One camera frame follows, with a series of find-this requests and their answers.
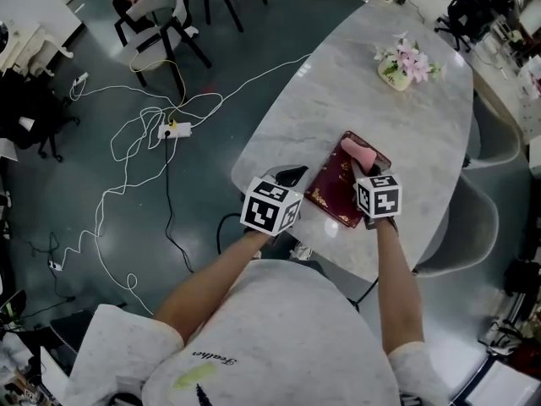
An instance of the pink object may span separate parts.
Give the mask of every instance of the pink object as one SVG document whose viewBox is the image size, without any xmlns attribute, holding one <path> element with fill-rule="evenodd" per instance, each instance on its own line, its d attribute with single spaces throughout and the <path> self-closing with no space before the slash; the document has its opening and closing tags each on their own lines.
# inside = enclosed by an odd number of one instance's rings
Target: pink object
<svg viewBox="0 0 541 406">
<path fill-rule="evenodd" d="M 376 158 L 375 151 L 369 147 L 362 147 L 349 138 L 342 140 L 340 146 L 344 151 L 351 155 L 351 157 L 355 158 L 359 164 L 361 164 L 365 174 L 369 173 Z"/>
</svg>

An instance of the white vase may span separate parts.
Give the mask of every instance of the white vase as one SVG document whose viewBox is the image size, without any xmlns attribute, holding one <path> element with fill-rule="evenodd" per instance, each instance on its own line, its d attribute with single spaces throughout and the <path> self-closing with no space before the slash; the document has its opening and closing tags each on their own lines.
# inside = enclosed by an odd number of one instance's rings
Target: white vase
<svg viewBox="0 0 541 406">
<path fill-rule="evenodd" d="M 390 60 L 384 59 L 378 65 L 378 74 L 381 79 L 396 91 L 404 91 L 412 83 L 412 79 L 407 77 L 401 69 L 384 74 L 385 70 L 392 65 Z"/>
</svg>

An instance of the office chair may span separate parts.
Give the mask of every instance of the office chair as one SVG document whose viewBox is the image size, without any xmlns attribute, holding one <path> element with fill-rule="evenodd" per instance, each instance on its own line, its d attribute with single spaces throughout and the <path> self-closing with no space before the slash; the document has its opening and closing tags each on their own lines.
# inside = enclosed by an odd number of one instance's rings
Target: office chair
<svg viewBox="0 0 541 406">
<path fill-rule="evenodd" d="M 164 25 L 154 26 L 143 30 L 130 41 L 126 39 L 122 30 L 123 23 L 128 23 L 130 20 L 137 21 L 147 14 L 154 13 L 154 11 L 162 8 L 172 9 L 172 16 Z M 178 69 L 175 66 L 176 62 L 172 50 L 176 48 L 180 42 L 185 42 L 207 68 L 212 66 L 210 60 L 197 45 L 195 45 L 188 33 L 184 31 L 183 23 L 186 21 L 187 16 L 188 13 L 186 12 L 183 0 L 138 0 L 126 14 L 115 23 L 115 29 L 123 45 L 123 50 L 117 56 L 117 59 L 121 63 L 126 64 L 131 69 L 135 70 L 144 69 L 154 62 L 156 62 L 156 64 L 150 66 L 148 70 L 157 68 L 166 60 L 175 63 L 171 65 L 171 71 L 181 97 L 183 97 L 185 93 L 184 85 L 180 78 L 180 74 L 178 73 Z M 175 31 L 168 34 L 171 27 Z M 146 81 L 142 73 L 136 72 L 135 74 L 142 86 L 145 87 Z"/>
<path fill-rule="evenodd" d="M 20 74 L 8 69 L 0 78 L 0 137 L 7 138 L 20 149 L 28 149 L 31 145 L 40 144 L 38 153 L 42 158 L 49 140 L 52 155 L 58 162 L 63 157 L 57 154 L 55 135 L 69 122 L 79 126 L 78 118 L 65 118 L 63 108 L 70 103 L 64 98 L 60 102 L 45 85 L 33 77 L 25 80 Z M 23 126 L 21 118 L 28 118 L 31 126 Z"/>
<path fill-rule="evenodd" d="M 452 0 L 447 7 L 448 18 L 439 17 L 436 22 L 447 28 L 435 27 L 434 31 L 446 31 L 455 37 L 455 50 L 460 51 L 462 43 L 466 52 L 472 51 L 470 44 L 476 44 L 490 31 L 490 26 L 496 20 L 492 2 L 490 0 Z M 466 24 L 460 19 L 466 17 Z"/>
</svg>

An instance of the black and white fiducial marker cube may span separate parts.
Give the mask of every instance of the black and white fiducial marker cube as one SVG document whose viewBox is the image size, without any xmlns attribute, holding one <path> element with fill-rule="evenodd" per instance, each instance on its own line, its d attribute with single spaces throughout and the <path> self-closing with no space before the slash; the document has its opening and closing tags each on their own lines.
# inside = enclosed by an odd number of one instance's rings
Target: black and white fiducial marker cube
<svg viewBox="0 0 541 406">
<path fill-rule="evenodd" d="M 393 217 L 402 212 L 402 184 L 395 174 L 357 178 L 357 206 L 370 218 Z"/>
<path fill-rule="evenodd" d="M 261 178 L 254 178 L 246 191 L 240 222 L 276 236 L 293 225 L 302 201 L 302 194 Z"/>
</svg>

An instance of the desk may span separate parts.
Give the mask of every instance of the desk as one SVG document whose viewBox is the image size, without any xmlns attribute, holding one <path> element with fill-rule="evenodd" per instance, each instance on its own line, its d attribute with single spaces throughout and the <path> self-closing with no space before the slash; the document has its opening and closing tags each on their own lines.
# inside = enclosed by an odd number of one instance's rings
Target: desk
<svg viewBox="0 0 541 406">
<path fill-rule="evenodd" d="M 441 38 L 398 6 L 372 2 L 343 21 L 292 77 L 232 169 L 245 191 L 271 167 L 303 164 L 309 184 L 341 135 L 352 130 L 388 156 L 402 179 L 396 219 L 413 268 L 437 229 L 461 171 L 472 118 L 472 70 Z M 374 44 L 392 46 L 408 30 L 431 60 L 447 65 L 445 82 L 412 83 L 399 93 L 377 75 Z M 329 261 L 369 281 L 377 242 L 363 224 L 346 228 L 305 200 L 288 230 Z"/>
</svg>

